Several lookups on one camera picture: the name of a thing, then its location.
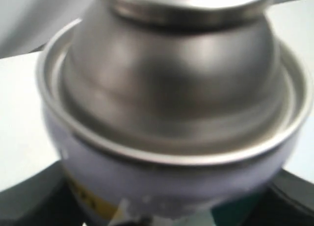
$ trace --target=white table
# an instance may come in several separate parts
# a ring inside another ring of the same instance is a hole
[[[314,74],[314,0],[271,7],[277,35]],[[44,127],[35,81],[39,53],[0,60],[0,191],[58,160]],[[285,169],[314,183],[314,110]]]

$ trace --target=can rim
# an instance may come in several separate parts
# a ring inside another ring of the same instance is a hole
[[[103,0],[119,15],[155,25],[218,27],[260,16],[273,0]]]
[[[132,147],[125,145],[120,145],[114,141],[108,140],[94,133],[91,129],[81,124],[77,121],[69,112],[67,112],[61,104],[56,102],[56,99],[50,93],[49,87],[46,83],[46,62],[51,53],[56,53],[54,46],[60,40],[60,38],[67,32],[73,31],[73,28],[80,23],[80,20],[75,20],[65,26],[61,31],[59,31],[46,45],[44,51],[40,55],[37,64],[37,84],[39,87],[39,92],[50,111],[54,116],[65,125],[70,132],[79,136],[82,140],[92,144],[97,149],[101,151],[108,151],[111,154],[116,154],[123,157],[133,158],[136,160],[158,163],[164,165],[176,165],[176,166],[211,166],[211,165],[222,165],[228,163],[235,163],[250,158],[254,158],[268,151],[277,148],[282,142],[288,139],[293,133],[295,133],[298,128],[305,121],[307,115],[311,111],[313,102],[313,86],[311,80],[310,72],[301,68],[300,64],[294,57],[294,54],[285,46],[283,42],[280,42],[282,60],[285,64],[291,64],[296,67],[301,75],[303,82],[302,90],[304,91],[304,97],[302,101],[301,109],[297,113],[295,119],[291,124],[283,131],[274,135],[268,140],[261,142],[259,144],[253,145],[248,149],[231,151],[228,153],[219,154],[209,154],[209,155],[171,155],[171,154],[161,154],[143,150],[136,150]],[[60,61],[64,59],[66,52],[59,55],[61,59],[57,60],[58,65],[54,65],[54,69],[60,68]]]

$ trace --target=metal rim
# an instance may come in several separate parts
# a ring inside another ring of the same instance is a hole
[[[83,140],[88,143],[92,143],[96,148],[102,151],[108,151],[112,154],[119,156],[124,156],[136,160],[141,160],[145,162],[152,162],[165,165],[177,165],[177,166],[210,166],[210,165],[221,165],[227,163],[235,163],[242,160],[250,159],[266,153],[272,149],[277,148],[282,142],[289,138],[294,132],[298,130],[301,124],[304,122],[305,118],[309,114],[312,107],[313,100],[313,88],[311,81],[311,74],[305,70],[301,69],[299,63],[295,60],[293,53],[287,49],[287,47],[281,43],[282,58],[285,64],[292,64],[298,68],[303,81],[303,91],[304,98],[302,102],[301,109],[297,114],[294,121],[282,132],[274,135],[272,138],[266,140],[263,143],[252,146],[245,150],[232,151],[223,154],[210,154],[210,155],[189,155],[189,156],[178,156],[178,155],[168,155],[153,153],[148,151],[136,150],[124,145],[117,144],[105,137],[99,136],[92,130],[84,126],[75,120],[59,103],[56,102],[55,98],[51,95],[49,91],[49,86],[46,83],[46,61],[47,57],[51,52],[54,51],[54,45],[59,41],[64,33],[73,30],[73,28],[80,22],[76,20],[66,27],[64,27],[60,32],[58,32],[51,41],[47,44],[44,51],[42,52],[38,65],[37,65],[37,83],[39,86],[40,94],[45,102],[45,105],[49,110],[59,119],[63,125],[65,125],[71,132],[77,134]]]
[[[209,27],[260,16],[272,0],[108,0],[118,14],[156,25]]]

